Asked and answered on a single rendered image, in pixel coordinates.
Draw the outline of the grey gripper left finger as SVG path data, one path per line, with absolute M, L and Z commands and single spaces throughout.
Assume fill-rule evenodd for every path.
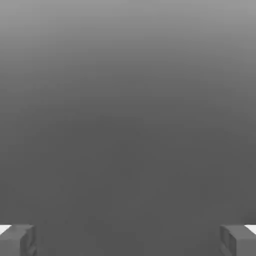
M 36 226 L 0 224 L 0 256 L 38 256 Z

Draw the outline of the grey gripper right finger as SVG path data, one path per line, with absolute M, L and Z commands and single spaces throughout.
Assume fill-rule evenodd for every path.
M 222 256 L 256 256 L 256 224 L 221 225 Z

